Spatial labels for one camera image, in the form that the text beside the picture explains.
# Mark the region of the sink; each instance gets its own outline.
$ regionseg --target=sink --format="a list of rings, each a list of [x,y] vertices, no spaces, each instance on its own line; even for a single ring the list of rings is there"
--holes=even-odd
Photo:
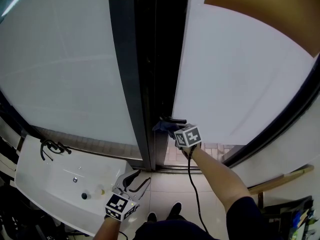
[[[94,236],[104,221],[105,206],[118,176],[132,171],[127,161],[72,150],[44,151],[40,140],[27,136],[19,155],[15,185],[46,213],[70,227]],[[90,198],[83,199],[82,193]]]

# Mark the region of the shoe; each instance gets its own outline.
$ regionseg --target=shoe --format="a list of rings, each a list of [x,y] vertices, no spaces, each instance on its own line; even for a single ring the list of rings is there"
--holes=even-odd
[[[157,215],[156,215],[156,213],[155,212],[150,212],[149,214],[148,214],[148,216],[147,216],[147,219],[146,219],[146,221],[147,222],[157,222]]]
[[[181,202],[176,202],[172,208],[171,208],[171,211],[170,211],[170,214],[168,217],[171,217],[173,215],[179,215],[180,212],[181,212],[181,209],[182,209],[182,204]]]

